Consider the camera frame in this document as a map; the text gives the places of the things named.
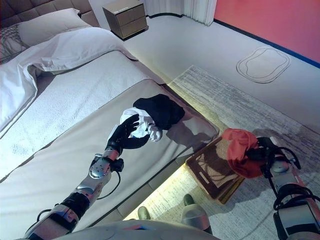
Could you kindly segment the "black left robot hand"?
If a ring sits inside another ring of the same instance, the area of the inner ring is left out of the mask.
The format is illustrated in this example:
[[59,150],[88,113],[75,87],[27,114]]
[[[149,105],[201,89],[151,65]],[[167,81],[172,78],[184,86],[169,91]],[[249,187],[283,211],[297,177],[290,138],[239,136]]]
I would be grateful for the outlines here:
[[119,155],[122,154],[123,149],[138,149],[144,146],[150,135],[147,134],[143,137],[130,137],[139,126],[139,115],[134,114],[127,118],[123,123],[116,127],[115,131],[107,141],[105,150],[116,150]]

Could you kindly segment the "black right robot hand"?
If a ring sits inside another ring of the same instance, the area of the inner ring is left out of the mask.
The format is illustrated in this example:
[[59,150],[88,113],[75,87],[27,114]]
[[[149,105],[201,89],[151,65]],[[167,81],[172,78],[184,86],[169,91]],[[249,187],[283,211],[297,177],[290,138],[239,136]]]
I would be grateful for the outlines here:
[[265,162],[269,154],[277,147],[269,137],[258,137],[257,148],[250,148],[245,152],[245,156],[251,161]]

